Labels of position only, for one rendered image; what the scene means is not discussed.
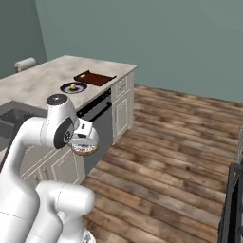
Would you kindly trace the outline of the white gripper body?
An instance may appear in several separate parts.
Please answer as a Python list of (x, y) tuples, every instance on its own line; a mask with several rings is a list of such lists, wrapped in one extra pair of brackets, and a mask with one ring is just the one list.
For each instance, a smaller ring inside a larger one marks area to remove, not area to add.
[(91, 123), (81, 123), (74, 131), (69, 143), (78, 145), (97, 145), (99, 143), (99, 135)]

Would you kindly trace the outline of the dark brown tray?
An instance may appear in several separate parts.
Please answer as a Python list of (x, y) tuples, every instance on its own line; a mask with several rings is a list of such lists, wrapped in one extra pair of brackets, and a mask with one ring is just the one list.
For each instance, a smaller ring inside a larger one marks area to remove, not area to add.
[(80, 73), (80, 74), (74, 76), (73, 79), (76, 82), (92, 84), (95, 86), (102, 86), (102, 85), (110, 82), (111, 80), (115, 79), (115, 76), (113, 76), (113, 77), (105, 76), (105, 75), (96, 74), (96, 73), (93, 73), (93, 72), (90, 72), (89, 70), (87, 70), (83, 73)]

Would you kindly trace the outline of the sprinkled frosted donut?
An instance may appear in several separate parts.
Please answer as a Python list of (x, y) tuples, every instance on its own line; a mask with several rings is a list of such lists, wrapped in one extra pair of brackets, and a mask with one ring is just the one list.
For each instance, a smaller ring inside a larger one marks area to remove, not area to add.
[(98, 145), (84, 145), (84, 144), (72, 144), (72, 151), (78, 156), (89, 156), (95, 153), (98, 149)]

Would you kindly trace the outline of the grey dishwasher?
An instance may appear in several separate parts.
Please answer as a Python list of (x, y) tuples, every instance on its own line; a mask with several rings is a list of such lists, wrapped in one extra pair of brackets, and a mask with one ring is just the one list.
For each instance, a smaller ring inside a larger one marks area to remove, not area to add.
[(99, 135), (99, 149), (94, 154), (84, 157), (85, 173), (88, 174), (113, 143), (111, 89), (80, 109), (77, 116), (92, 122)]

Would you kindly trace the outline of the white cupboard door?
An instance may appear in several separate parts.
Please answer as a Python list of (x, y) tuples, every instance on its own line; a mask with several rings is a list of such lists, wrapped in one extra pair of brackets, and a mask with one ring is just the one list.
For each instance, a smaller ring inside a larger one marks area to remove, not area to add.
[(73, 184), (80, 184), (85, 178), (84, 158), (68, 149), (51, 166), (54, 179)]
[(119, 138), (128, 128), (128, 99), (122, 99), (114, 106), (114, 136)]

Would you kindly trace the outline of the white drawer front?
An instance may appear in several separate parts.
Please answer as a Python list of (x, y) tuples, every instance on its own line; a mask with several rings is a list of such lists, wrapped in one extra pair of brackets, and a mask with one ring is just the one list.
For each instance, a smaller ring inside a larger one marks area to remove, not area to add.
[(123, 77), (116, 83), (116, 96), (119, 97), (127, 90), (127, 77)]

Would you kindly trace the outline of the grey sink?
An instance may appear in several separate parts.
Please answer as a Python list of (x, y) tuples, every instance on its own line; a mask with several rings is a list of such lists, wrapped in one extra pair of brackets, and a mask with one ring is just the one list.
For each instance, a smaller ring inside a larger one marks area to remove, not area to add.
[(0, 105), (0, 152), (8, 147), (15, 124), (25, 115), (45, 117), (47, 112), (45, 109), (15, 101)]

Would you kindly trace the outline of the white paper towel roll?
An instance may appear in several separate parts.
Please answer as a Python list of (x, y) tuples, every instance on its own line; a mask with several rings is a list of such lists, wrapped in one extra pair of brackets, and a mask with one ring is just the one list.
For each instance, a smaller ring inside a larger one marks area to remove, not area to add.
[(25, 60), (16, 62), (14, 64), (14, 68), (15, 68), (15, 71), (17, 73), (19, 73), (24, 70), (30, 69), (36, 65), (37, 65), (37, 61), (34, 58), (29, 57), (29, 58), (26, 58)]

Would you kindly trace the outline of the grey cupboard run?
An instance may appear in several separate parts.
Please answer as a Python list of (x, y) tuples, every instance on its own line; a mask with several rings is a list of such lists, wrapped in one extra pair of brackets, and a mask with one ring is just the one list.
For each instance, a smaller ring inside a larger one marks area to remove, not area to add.
[(242, 160), (243, 160), (243, 122), (240, 124), (239, 132), (238, 132), (236, 162), (240, 164)]

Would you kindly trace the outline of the black oven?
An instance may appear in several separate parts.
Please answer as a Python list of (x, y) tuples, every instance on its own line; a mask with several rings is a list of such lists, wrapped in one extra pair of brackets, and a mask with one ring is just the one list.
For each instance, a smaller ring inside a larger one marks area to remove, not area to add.
[(243, 243), (243, 165), (232, 163), (217, 243)]

